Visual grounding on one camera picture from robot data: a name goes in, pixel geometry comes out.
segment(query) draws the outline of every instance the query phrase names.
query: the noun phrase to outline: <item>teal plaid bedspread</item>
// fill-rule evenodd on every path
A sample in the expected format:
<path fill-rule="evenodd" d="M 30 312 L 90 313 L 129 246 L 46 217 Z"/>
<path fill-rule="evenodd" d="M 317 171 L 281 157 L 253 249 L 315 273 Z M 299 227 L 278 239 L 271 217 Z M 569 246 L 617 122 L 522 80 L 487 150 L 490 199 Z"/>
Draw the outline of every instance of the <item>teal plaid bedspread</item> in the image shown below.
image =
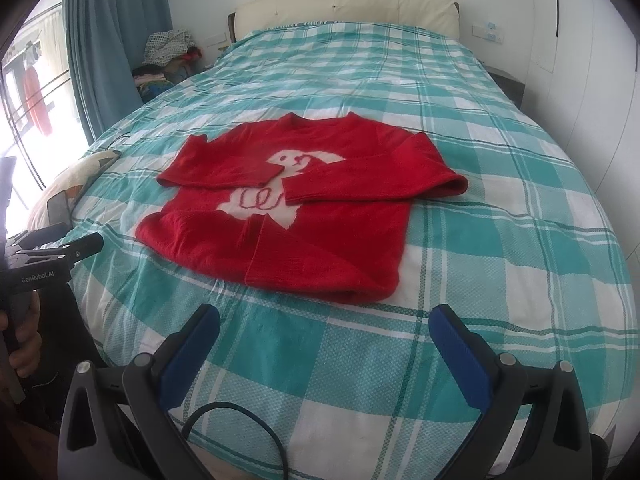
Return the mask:
<path fill-rule="evenodd" d="M 155 177 L 188 135 L 211 139 L 291 111 L 326 118 L 350 110 L 428 132 L 470 184 L 460 197 L 415 202 L 401 283 L 388 300 L 346 306 L 226 283 L 134 238 L 137 222 L 174 195 Z M 457 41 L 370 23 L 258 32 L 89 151 L 107 147 L 122 157 L 81 200 L 68 235 L 104 237 L 102 253 L 73 272 L 104 355 L 122 365 L 153 351 L 201 303 L 222 316 L 206 364 L 171 413 L 176 424 L 206 402 L 236 402 L 280 436 L 294 478 L 433 478 L 478 416 L 429 338 L 439 303 L 524 364 L 571 361 L 591 431 L 615 424 L 638 344 L 616 237 L 564 152 Z M 271 439 L 239 413 L 203 416 L 192 439 L 260 477 L 281 476 Z M 505 450 L 498 462 L 506 460 Z"/>

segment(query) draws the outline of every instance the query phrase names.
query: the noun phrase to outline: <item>red hanging clothing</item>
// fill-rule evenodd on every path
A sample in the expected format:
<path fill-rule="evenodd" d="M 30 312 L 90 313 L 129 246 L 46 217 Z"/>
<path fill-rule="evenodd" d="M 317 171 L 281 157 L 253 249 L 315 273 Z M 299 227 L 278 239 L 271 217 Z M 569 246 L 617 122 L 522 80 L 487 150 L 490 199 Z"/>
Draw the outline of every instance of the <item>red hanging clothing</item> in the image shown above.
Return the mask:
<path fill-rule="evenodd" d="M 396 290 L 412 199 L 467 187 L 426 134 L 354 113 L 191 136 L 158 182 L 180 190 L 136 237 L 165 258 L 341 303 Z"/>
<path fill-rule="evenodd" d="M 33 66 L 28 67 L 24 71 L 24 94 L 27 96 L 25 106 L 27 110 L 29 110 L 31 121 L 33 121 L 33 124 L 44 136 L 50 136 L 53 133 L 53 127 L 49 120 L 47 105 L 40 91 L 38 73 Z"/>

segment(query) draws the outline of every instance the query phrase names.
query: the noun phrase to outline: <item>headboard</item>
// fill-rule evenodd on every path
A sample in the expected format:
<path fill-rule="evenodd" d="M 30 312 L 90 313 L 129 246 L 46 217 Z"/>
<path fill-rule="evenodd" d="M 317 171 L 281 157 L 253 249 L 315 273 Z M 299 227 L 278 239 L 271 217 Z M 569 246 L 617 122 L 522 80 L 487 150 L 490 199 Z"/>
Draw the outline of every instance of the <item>headboard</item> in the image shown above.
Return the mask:
<path fill-rule="evenodd" d="M 257 0 L 228 16 L 232 42 L 252 30 L 302 22 L 397 23 L 460 37 L 455 0 Z"/>

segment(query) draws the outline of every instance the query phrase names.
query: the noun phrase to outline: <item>pillow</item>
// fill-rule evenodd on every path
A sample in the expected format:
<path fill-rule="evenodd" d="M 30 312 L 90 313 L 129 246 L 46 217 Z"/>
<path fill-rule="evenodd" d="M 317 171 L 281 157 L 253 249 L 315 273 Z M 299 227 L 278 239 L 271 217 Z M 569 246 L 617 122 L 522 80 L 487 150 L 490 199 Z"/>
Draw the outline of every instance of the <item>pillow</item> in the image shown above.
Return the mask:
<path fill-rule="evenodd" d="M 460 38 L 455 0 L 257 0 L 236 9 L 241 40 L 252 30 L 304 22 L 397 23 Z"/>
<path fill-rule="evenodd" d="M 85 194 L 95 179 L 98 178 L 111 164 L 118 160 L 120 152 L 107 150 L 93 153 L 81 158 L 75 164 L 66 168 L 55 180 L 47 186 L 38 201 L 29 211 L 27 229 L 35 231 L 49 225 L 47 202 L 51 197 L 64 191 L 71 213 L 78 200 Z"/>

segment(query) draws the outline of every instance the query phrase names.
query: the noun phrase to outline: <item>blue curtain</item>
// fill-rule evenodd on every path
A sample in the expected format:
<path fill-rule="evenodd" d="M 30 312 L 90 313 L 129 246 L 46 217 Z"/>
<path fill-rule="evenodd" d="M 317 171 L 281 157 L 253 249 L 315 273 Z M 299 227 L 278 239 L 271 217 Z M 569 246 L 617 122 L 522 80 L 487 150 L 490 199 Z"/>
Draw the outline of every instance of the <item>blue curtain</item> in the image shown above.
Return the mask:
<path fill-rule="evenodd" d="M 167 0 L 62 0 L 69 75 L 89 144 L 142 105 L 131 70 L 146 38 L 170 30 Z"/>

